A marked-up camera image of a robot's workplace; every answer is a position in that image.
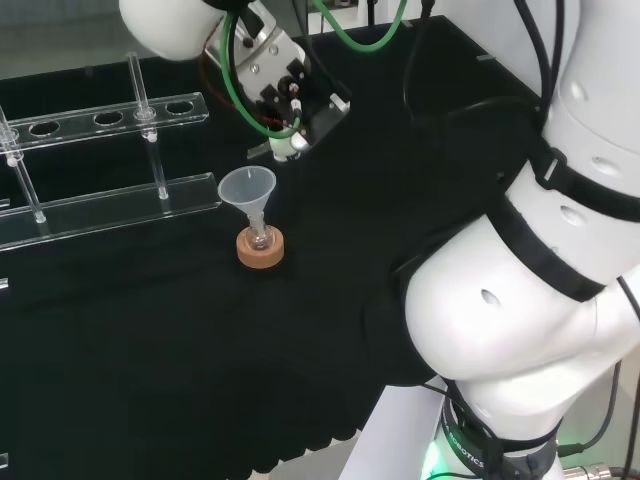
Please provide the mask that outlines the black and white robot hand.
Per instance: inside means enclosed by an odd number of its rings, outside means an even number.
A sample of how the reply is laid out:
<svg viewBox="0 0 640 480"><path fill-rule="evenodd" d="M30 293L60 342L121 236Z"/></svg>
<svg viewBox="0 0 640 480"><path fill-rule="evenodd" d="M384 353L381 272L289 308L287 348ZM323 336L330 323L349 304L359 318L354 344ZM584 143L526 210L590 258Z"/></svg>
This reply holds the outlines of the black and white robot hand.
<svg viewBox="0 0 640 480"><path fill-rule="evenodd" d="M296 159L302 153L310 149L310 144L299 132L295 132L292 136L287 138L270 138L269 144L274 159L280 163Z"/></svg>

